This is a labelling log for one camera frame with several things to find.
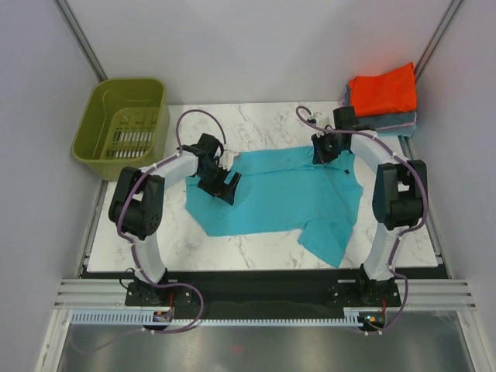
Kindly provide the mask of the turquoise t shirt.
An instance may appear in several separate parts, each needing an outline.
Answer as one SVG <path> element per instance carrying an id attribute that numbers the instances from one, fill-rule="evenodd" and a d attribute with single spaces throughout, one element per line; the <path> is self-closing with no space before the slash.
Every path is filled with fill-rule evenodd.
<path id="1" fill-rule="evenodd" d="M 197 178 L 186 180 L 186 210 L 209 236 L 300 230 L 298 243 L 338 267 L 357 222 L 363 189 L 355 156 L 342 152 L 328 164 L 312 162 L 310 146 L 241 153 L 241 175 L 229 205 L 208 195 Z"/>

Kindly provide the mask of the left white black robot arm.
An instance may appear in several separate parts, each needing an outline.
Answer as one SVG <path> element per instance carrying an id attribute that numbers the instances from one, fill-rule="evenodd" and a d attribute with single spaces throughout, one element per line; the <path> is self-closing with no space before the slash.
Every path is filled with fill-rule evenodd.
<path id="1" fill-rule="evenodd" d="M 230 173 L 236 155 L 214 136 L 199 141 L 147 170 L 121 170 L 108 211 L 120 237 L 131 244 L 133 281 L 126 291 L 127 306 L 161 306 L 172 299 L 167 268 L 160 257 L 157 230 L 163 217 L 165 191 L 188 177 L 208 195 L 233 205 L 241 174 Z"/>

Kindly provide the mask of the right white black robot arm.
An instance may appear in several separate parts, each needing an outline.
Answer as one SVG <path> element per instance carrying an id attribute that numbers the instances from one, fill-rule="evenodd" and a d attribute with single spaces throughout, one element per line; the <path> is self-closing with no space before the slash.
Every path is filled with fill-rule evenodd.
<path id="1" fill-rule="evenodd" d="M 370 127 L 362 126 L 352 106 L 333 111 L 334 126 L 312 135 L 314 164 L 328 164 L 342 153 L 359 157 L 375 173 L 372 209 L 377 229 L 370 253 L 353 283 L 339 284 L 334 295 L 344 305 L 401 304 L 395 256 L 401 238 L 420 229 L 428 214 L 427 168 L 422 160 L 396 154 Z"/>

